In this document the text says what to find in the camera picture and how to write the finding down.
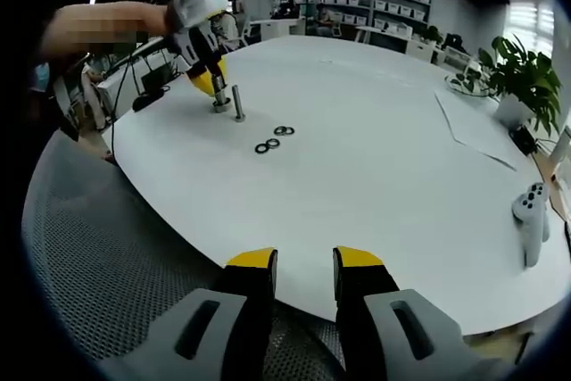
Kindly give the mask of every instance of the potted plant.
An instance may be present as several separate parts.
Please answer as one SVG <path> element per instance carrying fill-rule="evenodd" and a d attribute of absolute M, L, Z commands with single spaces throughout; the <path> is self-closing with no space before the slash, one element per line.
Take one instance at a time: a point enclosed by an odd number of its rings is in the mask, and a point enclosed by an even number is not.
<path fill-rule="evenodd" d="M 543 53 L 527 51 L 516 37 L 514 44 L 505 37 L 492 42 L 494 58 L 479 50 L 482 72 L 458 74 L 451 83 L 470 93 L 475 86 L 489 96 L 501 98 L 494 118 L 508 129 L 516 129 L 535 117 L 535 130 L 543 125 L 548 134 L 557 124 L 561 82 Z"/>
<path fill-rule="evenodd" d="M 436 45 L 440 45 L 444 38 L 438 31 L 436 26 L 430 26 L 426 30 L 420 32 L 420 37 L 422 38 L 423 42 L 431 47 L 435 47 Z"/>

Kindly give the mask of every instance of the metal peg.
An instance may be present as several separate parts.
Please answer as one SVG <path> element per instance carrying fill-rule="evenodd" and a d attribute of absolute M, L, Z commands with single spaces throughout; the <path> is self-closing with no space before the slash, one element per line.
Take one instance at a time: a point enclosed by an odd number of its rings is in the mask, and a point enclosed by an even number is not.
<path fill-rule="evenodd" d="M 238 92 L 238 85 L 232 87 L 232 96 L 234 97 L 234 106 L 236 107 L 236 122 L 243 122 L 246 119 L 244 110 L 242 109 L 242 101 Z"/>

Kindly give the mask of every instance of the black rubber ring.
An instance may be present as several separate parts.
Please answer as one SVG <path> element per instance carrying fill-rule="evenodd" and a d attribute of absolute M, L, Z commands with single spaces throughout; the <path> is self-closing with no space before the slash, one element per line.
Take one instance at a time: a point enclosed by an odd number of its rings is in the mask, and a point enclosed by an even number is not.
<path fill-rule="evenodd" d="M 279 140 L 271 138 L 266 142 L 266 145 L 268 145 L 270 149 L 276 149 L 279 146 Z"/>
<path fill-rule="evenodd" d="M 269 146 L 266 145 L 265 143 L 260 143 L 259 145 L 256 146 L 256 153 L 266 153 L 269 150 Z"/>
<path fill-rule="evenodd" d="M 283 136 L 286 133 L 287 127 L 284 127 L 283 125 L 280 125 L 279 127 L 277 127 L 276 129 L 274 129 L 274 134 L 276 136 Z"/>

